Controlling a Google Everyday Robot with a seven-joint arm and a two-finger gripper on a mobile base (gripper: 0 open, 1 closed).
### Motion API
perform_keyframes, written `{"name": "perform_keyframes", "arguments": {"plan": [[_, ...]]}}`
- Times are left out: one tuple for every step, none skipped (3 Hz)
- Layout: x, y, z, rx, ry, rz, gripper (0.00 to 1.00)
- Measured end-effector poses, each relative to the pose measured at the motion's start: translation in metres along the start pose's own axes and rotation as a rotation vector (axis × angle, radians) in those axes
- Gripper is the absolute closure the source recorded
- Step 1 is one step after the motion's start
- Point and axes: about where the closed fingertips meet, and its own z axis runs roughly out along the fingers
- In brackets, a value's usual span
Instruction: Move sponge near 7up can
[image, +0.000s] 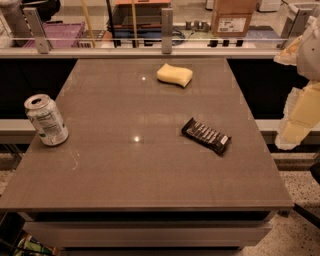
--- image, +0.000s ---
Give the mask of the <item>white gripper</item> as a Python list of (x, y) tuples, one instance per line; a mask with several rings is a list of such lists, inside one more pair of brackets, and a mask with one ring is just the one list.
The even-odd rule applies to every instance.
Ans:
[(310, 82), (302, 89), (293, 87), (288, 94), (275, 145), (291, 150), (300, 145), (320, 122), (320, 17), (295, 38), (273, 61), (281, 65), (297, 65), (298, 74)]

